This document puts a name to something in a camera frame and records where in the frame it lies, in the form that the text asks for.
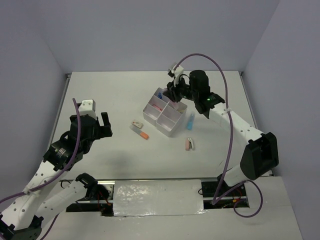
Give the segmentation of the purple highlighter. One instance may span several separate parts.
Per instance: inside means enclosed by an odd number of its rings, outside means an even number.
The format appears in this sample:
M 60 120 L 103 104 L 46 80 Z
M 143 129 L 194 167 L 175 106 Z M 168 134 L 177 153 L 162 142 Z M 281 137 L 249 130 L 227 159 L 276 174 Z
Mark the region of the purple highlighter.
M 173 107 L 176 111 L 179 109 L 179 104 L 177 102 L 170 101 L 170 106 Z

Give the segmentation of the white eraser with sleeve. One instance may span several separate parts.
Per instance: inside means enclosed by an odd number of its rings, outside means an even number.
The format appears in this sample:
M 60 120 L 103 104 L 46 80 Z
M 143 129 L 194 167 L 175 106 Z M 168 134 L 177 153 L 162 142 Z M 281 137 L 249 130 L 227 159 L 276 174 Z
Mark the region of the white eraser with sleeve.
M 144 126 L 144 124 L 138 120 L 133 120 L 131 124 L 139 129 L 142 129 L 142 127 Z

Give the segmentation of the light blue highlighter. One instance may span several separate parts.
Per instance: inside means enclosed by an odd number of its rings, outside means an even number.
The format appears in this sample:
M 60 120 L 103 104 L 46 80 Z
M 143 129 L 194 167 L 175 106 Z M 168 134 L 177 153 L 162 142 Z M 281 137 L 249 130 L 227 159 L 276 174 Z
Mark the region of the light blue highlighter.
M 191 131 L 192 128 L 193 128 L 193 124 L 194 124 L 194 119 L 195 119 L 195 113 L 192 112 L 188 118 L 188 121 L 187 121 L 187 125 L 186 125 L 186 129 Z

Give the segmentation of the orange highlighter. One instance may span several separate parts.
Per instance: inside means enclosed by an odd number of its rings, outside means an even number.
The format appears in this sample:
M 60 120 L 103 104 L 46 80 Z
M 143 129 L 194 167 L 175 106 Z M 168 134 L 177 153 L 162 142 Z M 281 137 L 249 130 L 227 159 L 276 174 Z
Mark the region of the orange highlighter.
M 143 132 L 141 129 L 139 129 L 138 127 L 131 125 L 130 129 L 135 132 L 136 134 L 138 134 L 140 137 L 142 137 L 145 140 L 149 139 L 149 135 L 146 134 L 145 132 Z

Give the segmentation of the pink highlighter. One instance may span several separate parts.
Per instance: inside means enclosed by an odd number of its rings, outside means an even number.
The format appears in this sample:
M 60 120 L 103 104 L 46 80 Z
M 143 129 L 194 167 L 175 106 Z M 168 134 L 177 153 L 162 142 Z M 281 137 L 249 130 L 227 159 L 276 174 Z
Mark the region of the pink highlighter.
M 156 105 L 152 105 L 155 109 L 157 109 L 158 111 L 162 111 L 162 109 Z

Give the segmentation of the pink small stapler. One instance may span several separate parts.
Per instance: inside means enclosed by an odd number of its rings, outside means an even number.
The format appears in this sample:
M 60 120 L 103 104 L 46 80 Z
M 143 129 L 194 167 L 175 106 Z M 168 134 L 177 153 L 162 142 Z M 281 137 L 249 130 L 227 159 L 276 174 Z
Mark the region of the pink small stapler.
M 194 141 L 191 137 L 187 137 L 185 140 L 185 150 L 186 151 L 195 150 Z

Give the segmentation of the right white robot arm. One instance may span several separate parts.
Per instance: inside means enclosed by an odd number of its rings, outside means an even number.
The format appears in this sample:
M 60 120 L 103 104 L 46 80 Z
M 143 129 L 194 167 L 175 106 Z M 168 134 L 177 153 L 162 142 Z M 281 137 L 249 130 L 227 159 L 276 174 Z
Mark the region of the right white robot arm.
M 233 140 L 243 148 L 241 160 L 237 165 L 221 175 L 217 184 L 218 192 L 223 196 L 230 195 L 235 185 L 256 180 L 279 164 L 278 144 L 276 136 L 263 133 L 251 126 L 227 106 L 226 98 L 211 91 L 209 78 L 203 70 L 193 70 L 186 75 L 182 70 L 169 70 L 173 79 L 166 85 L 163 94 L 174 103 L 187 99 L 194 102 L 199 114 L 217 123 L 223 129 L 233 131 Z

